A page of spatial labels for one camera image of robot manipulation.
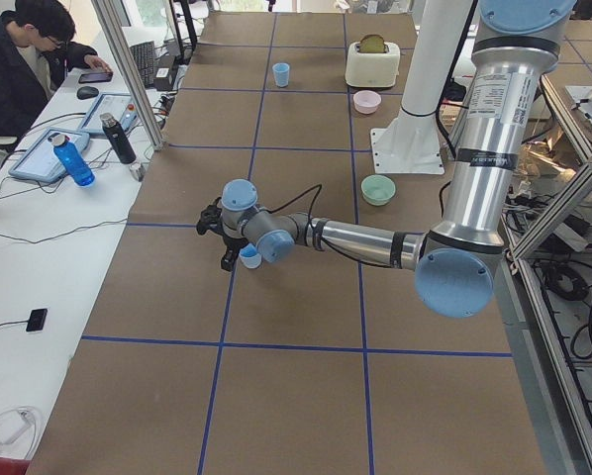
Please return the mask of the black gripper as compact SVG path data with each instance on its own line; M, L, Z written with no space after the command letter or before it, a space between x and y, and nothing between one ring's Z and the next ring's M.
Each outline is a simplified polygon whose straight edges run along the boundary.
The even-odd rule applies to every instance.
M236 266L240 251L247 246L245 237L232 237L226 231L222 232L222 239L226 246L226 251L221 258L221 268L225 271L232 271Z

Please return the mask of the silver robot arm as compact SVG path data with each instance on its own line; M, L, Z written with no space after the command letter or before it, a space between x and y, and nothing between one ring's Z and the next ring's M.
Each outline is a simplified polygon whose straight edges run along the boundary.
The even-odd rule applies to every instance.
M451 318L479 313L491 300L504 243L498 223L540 78L554 70L570 1L430 1L398 116L372 133L377 172L433 173L441 166L437 114L469 24L477 20L475 67L466 108L456 123L454 170L441 220L423 234L280 215L257 202L254 185L229 182L213 225L227 245L224 269L254 245L268 262L295 245L330 249L369 265L408 269L431 310Z

